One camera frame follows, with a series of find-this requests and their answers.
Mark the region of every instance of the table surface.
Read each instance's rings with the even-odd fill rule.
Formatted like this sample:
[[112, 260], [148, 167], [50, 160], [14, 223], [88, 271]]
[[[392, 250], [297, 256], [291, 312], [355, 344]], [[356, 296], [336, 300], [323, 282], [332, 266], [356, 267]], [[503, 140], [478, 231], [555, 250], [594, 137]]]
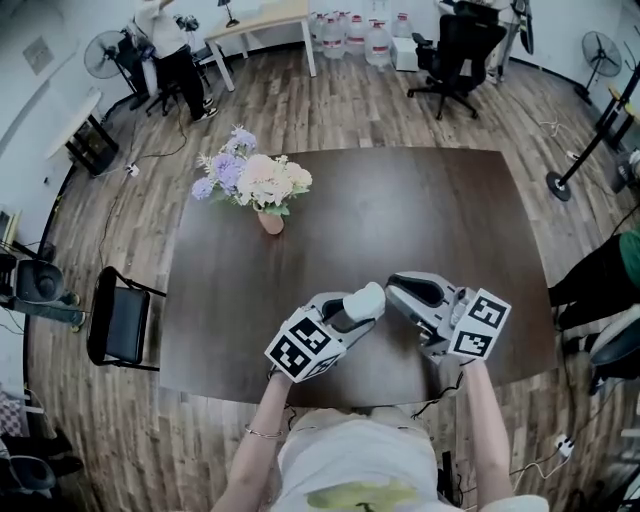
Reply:
[[102, 93], [98, 91], [86, 99], [86, 101], [80, 106], [74, 116], [69, 119], [69, 122], [64, 126], [64, 128], [60, 130], [58, 136], [55, 138], [51, 146], [49, 146], [48, 151], [45, 153], [45, 158], [51, 158], [58, 152], [58, 150], [62, 146], [67, 143], [67, 141], [71, 137], [73, 137], [73, 135], [80, 129], [83, 123], [89, 118], [91, 112], [93, 112], [93, 109], [98, 106], [101, 97]]
[[[231, 14], [235, 17], [235, 11], [233, 9], [233, 3], [229, 4], [231, 8]], [[259, 13], [249, 19], [243, 19], [240, 12], [237, 16], [240, 23], [235, 27], [226, 27], [227, 16], [225, 13], [225, 20], [220, 22], [209, 34], [205, 36], [207, 39], [218, 39], [224, 36], [231, 36], [234, 34], [243, 34], [245, 32], [251, 32], [253, 30], [259, 30], [261, 28], [275, 27], [277, 25], [284, 25], [286, 23], [293, 23], [309, 17], [309, 1], [308, 0], [280, 0], [270, 4], [262, 5]]]
[[[498, 152], [371, 148], [289, 155], [313, 175], [277, 237], [229, 203], [185, 207], [169, 277], [160, 384], [258, 402], [263, 355], [312, 296], [353, 292], [415, 270], [485, 288], [513, 309], [488, 361], [500, 385], [554, 368], [547, 285], [531, 226]], [[376, 327], [289, 402], [351, 407], [419, 402], [440, 392], [414, 326], [387, 304]]]

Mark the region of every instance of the chair seat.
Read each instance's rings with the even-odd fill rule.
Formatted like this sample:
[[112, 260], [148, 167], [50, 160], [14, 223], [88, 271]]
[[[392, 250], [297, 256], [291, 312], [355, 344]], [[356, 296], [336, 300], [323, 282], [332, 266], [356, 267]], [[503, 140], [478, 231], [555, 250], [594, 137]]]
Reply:
[[142, 361], [150, 295], [144, 290], [116, 287], [106, 354], [132, 364]]

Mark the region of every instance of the black pants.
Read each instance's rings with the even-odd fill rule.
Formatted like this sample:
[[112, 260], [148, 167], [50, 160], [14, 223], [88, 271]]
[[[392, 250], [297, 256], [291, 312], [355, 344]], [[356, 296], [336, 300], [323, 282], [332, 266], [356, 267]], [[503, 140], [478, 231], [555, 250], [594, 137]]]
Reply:
[[169, 81], [177, 82], [184, 96], [193, 120], [204, 115], [204, 89], [200, 75], [191, 58], [189, 45], [183, 46], [176, 53], [158, 60], [158, 81], [160, 84]]
[[562, 329], [615, 315], [640, 302], [640, 290], [622, 262], [619, 238], [609, 239], [549, 289], [552, 306], [571, 304], [558, 319]]

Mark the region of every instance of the green shirt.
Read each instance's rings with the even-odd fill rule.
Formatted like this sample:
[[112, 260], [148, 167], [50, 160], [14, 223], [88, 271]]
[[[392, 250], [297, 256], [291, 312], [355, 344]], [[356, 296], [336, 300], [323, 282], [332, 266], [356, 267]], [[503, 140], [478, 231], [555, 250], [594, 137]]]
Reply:
[[640, 225], [620, 236], [620, 254], [631, 282], [640, 289]]

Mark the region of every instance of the power strip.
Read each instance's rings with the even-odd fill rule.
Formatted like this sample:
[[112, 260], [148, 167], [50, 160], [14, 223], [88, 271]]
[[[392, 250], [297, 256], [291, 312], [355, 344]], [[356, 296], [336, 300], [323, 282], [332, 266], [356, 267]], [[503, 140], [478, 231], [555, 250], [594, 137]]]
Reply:
[[556, 438], [554, 446], [556, 447], [560, 455], [562, 455], [565, 459], [568, 459], [571, 456], [571, 453], [573, 452], [573, 447], [575, 446], [575, 443], [564, 434], [560, 434]]

